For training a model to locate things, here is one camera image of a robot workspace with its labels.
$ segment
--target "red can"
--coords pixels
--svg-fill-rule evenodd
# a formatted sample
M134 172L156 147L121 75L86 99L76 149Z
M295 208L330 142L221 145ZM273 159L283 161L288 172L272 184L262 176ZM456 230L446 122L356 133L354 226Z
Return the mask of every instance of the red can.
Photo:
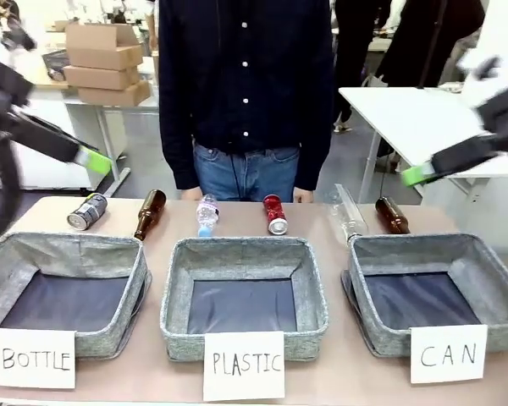
M282 209L282 201L277 195L269 195L263 199L265 212L268 214L269 232L274 235L286 234L288 222Z

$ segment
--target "black pole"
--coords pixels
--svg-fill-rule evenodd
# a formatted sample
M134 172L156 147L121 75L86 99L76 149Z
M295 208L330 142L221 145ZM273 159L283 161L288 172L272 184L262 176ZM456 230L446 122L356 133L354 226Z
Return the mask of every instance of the black pole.
M429 73L429 66L431 66L431 62L433 61L434 50L437 46L437 42L439 41L440 30L442 29L442 24L444 23L444 16L446 14L447 7L448 0L440 0L439 16L437 17L437 20L434 23L433 37L431 38L427 58L425 59L425 64L423 65L422 76L420 78L419 84L417 85L418 89L425 88L425 81L427 80L427 75Z

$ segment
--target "paper sign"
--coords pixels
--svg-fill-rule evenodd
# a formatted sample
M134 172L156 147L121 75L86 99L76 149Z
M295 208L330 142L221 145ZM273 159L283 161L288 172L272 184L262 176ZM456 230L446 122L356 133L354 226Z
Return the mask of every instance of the paper sign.
M411 383L483 378L487 326L411 329Z
M283 397L283 332L205 335L204 401Z
M0 387L75 389L75 332L0 328Z

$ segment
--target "person in dark shirt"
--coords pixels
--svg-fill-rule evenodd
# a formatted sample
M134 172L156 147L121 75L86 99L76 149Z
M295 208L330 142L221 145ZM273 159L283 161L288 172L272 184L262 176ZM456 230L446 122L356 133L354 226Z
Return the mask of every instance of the person in dark shirt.
M0 0L0 27L2 27L2 19L6 19L8 25L20 22L19 6L14 0Z
M161 0L160 132L182 198L312 202L332 134L328 0Z

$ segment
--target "bottle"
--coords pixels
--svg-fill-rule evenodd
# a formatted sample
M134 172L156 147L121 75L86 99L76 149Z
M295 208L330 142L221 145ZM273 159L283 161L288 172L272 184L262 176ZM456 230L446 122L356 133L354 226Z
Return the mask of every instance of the bottle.
M196 210L199 229L198 237L211 237L213 228L218 221L218 204L213 195L203 196Z
M383 196L376 200L375 207L386 231L392 234L410 233L408 220L393 199Z
M336 184L335 187L334 203L329 207L329 212L337 222L340 233L344 233L345 243L350 244L352 237L367 234L368 227L350 192L342 184Z
M146 196L145 201L137 217L139 223L134 237L144 241L146 235L157 225L163 213L163 207L166 205L167 197L161 190L151 190Z

